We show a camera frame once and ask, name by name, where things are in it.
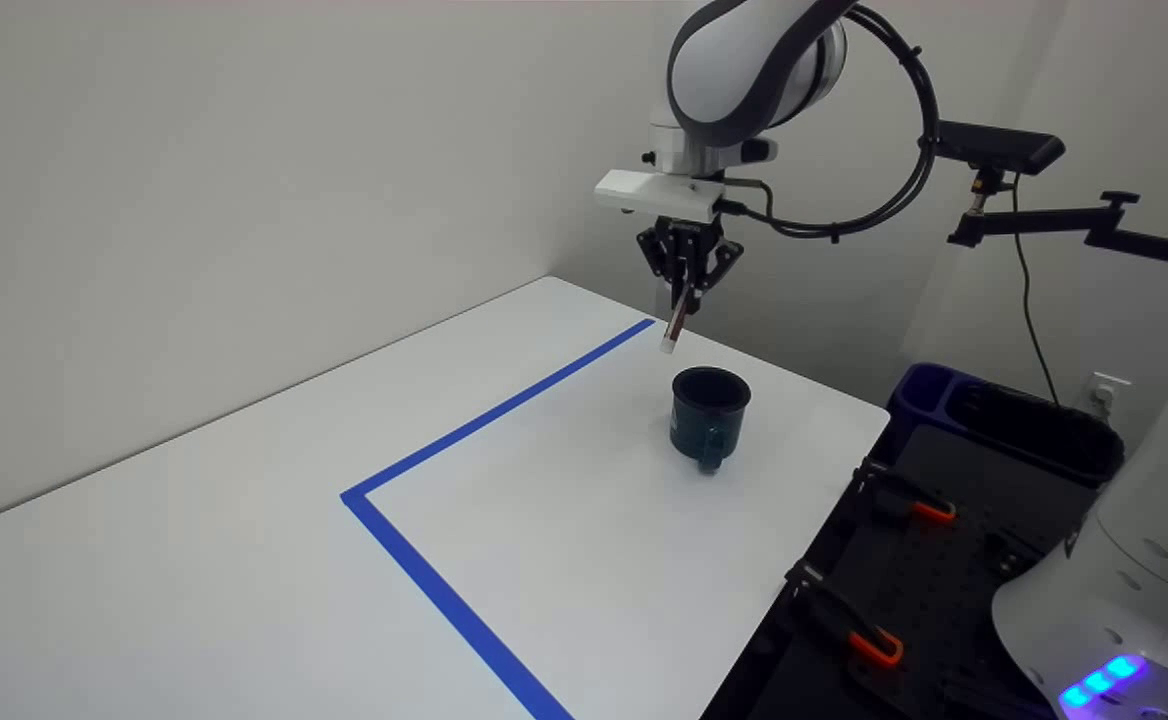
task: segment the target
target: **table surface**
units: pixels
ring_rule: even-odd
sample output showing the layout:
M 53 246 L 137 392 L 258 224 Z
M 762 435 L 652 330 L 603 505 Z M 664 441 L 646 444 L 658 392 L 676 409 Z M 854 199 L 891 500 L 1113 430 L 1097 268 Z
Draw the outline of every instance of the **table surface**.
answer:
M 669 381 L 754 384 L 735 457 Z M 699 714 L 890 414 L 542 279 L 0 514 L 0 720 Z

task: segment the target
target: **cup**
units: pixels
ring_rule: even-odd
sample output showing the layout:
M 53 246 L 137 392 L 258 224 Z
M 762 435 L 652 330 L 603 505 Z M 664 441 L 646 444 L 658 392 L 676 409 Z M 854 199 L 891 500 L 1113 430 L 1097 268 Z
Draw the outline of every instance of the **cup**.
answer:
M 735 371 L 688 367 L 671 381 L 671 444 L 717 472 L 735 450 L 754 392 Z

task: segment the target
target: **blue light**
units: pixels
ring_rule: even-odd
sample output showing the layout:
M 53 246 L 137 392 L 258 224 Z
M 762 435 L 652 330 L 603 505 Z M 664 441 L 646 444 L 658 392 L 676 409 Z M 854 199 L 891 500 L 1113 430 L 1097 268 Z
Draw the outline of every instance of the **blue light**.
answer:
M 1108 659 L 1108 677 L 1117 677 L 1117 680 L 1128 680 L 1128 677 L 1137 677 L 1137 671 L 1141 671 L 1141 665 L 1128 659 L 1128 655 L 1113 655 L 1113 659 Z
M 1113 680 L 1108 680 L 1103 671 L 1092 671 L 1083 682 L 1088 682 L 1088 693 L 1097 693 L 1097 697 L 1113 693 Z
M 1071 682 L 1060 700 L 1064 700 L 1064 706 L 1083 706 L 1092 697 Z

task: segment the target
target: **cable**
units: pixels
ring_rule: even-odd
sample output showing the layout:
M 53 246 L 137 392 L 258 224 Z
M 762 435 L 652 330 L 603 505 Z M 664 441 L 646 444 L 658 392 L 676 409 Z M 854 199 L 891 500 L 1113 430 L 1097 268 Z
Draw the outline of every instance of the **cable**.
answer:
M 1020 214 L 1020 177 L 1011 178 L 1011 214 Z M 1026 310 L 1028 339 L 1033 339 L 1033 354 L 1036 354 L 1040 376 L 1048 381 L 1053 403 L 1060 409 L 1057 371 L 1048 364 L 1048 350 L 1040 347 L 1036 319 L 1033 319 L 1033 268 L 1026 254 L 1020 229 L 1016 229 L 1016 254 L 1020 254 L 1020 275 L 1026 275 L 1020 310 Z
M 734 178 L 734 183 L 764 187 L 767 193 L 767 213 L 755 213 L 755 208 L 735 205 L 735 199 L 719 199 L 719 213 L 762 221 L 774 232 L 793 236 L 793 238 L 841 238 L 841 236 L 867 232 L 867 229 L 900 214 L 926 193 L 926 183 L 931 178 L 938 144 L 940 144 L 940 100 L 938 100 L 928 67 L 922 63 L 922 47 L 909 47 L 909 39 L 886 14 L 878 14 L 866 3 L 855 3 L 848 10 L 848 19 L 860 23 L 867 34 L 878 34 L 904 63 L 904 72 L 911 80 L 911 92 L 918 92 L 918 103 L 922 103 L 922 141 L 918 141 L 918 163 L 911 163 L 909 178 L 882 208 L 871 208 L 871 213 L 866 213 L 855 221 L 838 221 L 838 224 L 781 221 L 774 213 L 774 187 L 764 178 Z

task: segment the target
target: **blue tape line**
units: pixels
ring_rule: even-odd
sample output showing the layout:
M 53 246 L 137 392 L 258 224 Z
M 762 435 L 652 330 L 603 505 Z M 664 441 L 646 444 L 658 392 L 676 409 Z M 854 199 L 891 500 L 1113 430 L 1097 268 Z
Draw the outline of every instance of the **blue tape line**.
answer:
M 342 492 L 345 508 L 384 545 L 384 550 L 415 581 L 415 589 L 431 599 L 431 607 L 470 639 L 470 649 L 506 680 L 506 688 L 535 714 L 535 720 L 569 720 L 572 712 L 535 680 L 535 671 L 483 625 L 474 602 L 415 550 L 415 545 L 368 500 L 368 492 L 394 483 L 398 475 L 421 469 L 426 458 L 458 448 L 461 441 L 476 435 L 479 427 L 498 425 L 502 414 L 515 413 L 520 403 L 546 395 L 562 381 L 577 376 L 579 367 L 598 364 L 602 354 L 616 350 L 631 334 L 652 326 L 642 319 L 620 334 L 598 343 L 579 358 L 555 367 L 542 384 L 510 395 L 506 403 L 474 414 L 470 425 L 452 427 L 449 435 L 415 448 L 414 457 L 379 469 L 366 483 Z

